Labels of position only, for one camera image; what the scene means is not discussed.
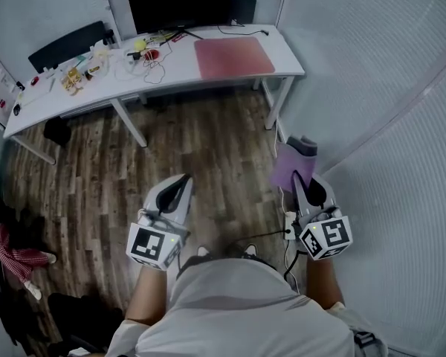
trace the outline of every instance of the white shirt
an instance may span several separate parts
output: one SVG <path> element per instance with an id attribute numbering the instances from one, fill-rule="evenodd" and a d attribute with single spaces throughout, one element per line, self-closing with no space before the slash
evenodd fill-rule
<path id="1" fill-rule="evenodd" d="M 369 346 L 354 342 L 360 331 Z M 341 303 L 324 311 L 262 263 L 224 259 L 188 268 L 164 318 L 124 321 L 106 356 L 386 356 L 371 332 Z"/>

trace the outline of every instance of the pink mouse pad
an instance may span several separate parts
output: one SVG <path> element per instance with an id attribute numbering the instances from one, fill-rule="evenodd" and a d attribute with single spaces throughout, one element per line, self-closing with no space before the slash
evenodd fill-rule
<path id="1" fill-rule="evenodd" d="M 195 51 L 204 80 L 274 73 L 274 66 L 256 37 L 200 39 Z"/>

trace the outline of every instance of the shoe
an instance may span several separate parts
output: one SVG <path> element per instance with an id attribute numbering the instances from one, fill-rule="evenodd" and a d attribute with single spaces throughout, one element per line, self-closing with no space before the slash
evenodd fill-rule
<path id="1" fill-rule="evenodd" d="M 205 246 L 199 246 L 196 250 L 196 254 L 198 257 L 205 257 L 209 254 L 210 252 L 207 250 L 207 248 Z"/>
<path id="2" fill-rule="evenodd" d="M 257 253 L 256 246 L 255 246 L 253 243 L 250 243 L 250 244 L 246 247 L 244 253 L 247 254 L 247 255 L 252 255 L 253 257 L 255 257 L 255 256 L 256 256 L 256 253 Z"/>
<path id="3" fill-rule="evenodd" d="M 46 255 L 46 257 L 48 258 L 48 264 L 53 264 L 56 263 L 56 255 L 55 254 L 51 254 L 51 253 L 45 253 L 43 252 L 43 254 Z"/>
<path id="4" fill-rule="evenodd" d="M 42 292 L 41 290 L 35 286 L 33 283 L 31 283 L 29 280 L 27 280 L 26 282 L 23 283 L 23 285 L 25 286 L 25 288 L 30 291 L 30 293 L 33 295 L 33 297 L 35 299 L 37 299 L 38 301 L 41 300 L 42 298 Z"/>

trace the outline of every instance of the red checkered cloth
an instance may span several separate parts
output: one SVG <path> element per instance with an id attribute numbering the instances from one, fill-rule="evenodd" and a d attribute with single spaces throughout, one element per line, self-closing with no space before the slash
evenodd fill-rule
<path id="1" fill-rule="evenodd" d="M 33 267 L 41 267 L 48 264 L 48 257 L 34 248 L 11 249 L 8 247 L 9 238 L 8 229 L 4 224 L 0 223 L 1 263 L 24 283 L 29 280 Z"/>

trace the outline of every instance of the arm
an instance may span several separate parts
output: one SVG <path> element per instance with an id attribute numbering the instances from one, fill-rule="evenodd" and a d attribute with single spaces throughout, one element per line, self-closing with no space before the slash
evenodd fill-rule
<path id="1" fill-rule="evenodd" d="M 167 273 L 142 267 L 126 312 L 126 320 L 154 325 L 165 315 L 166 305 Z"/>
<path id="2" fill-rule="evenodd" d="M 307 258 L 307 296 L 317 301 L 323 309 L 330 309 L 337 302 L 344 304 L 330 259 Z"/>

